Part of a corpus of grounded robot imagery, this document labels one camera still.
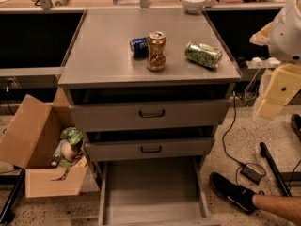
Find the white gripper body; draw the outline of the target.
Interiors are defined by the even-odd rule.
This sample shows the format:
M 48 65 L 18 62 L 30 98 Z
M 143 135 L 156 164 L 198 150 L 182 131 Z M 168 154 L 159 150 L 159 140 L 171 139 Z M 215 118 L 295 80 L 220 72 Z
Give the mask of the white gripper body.
M 269 54 L 288 63 L 301 62 L 301 0 L 289 0 L 274 18 Z

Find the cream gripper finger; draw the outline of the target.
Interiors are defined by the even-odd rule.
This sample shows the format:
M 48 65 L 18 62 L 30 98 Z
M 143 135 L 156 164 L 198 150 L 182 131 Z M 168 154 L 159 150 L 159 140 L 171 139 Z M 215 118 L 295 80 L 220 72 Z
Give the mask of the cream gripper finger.
M 264 26 L 260 31 L 253 34 L 249 39 L 249 42 L 255 45 L 264 46 L 270 42 L 269 34 L 271 30 L 271 23 Z
M 267 69 L 261 77 L 256 115 L 267 120 L 273 119 L 300 89 L 299 65 L 289 63 L 273 70 Z

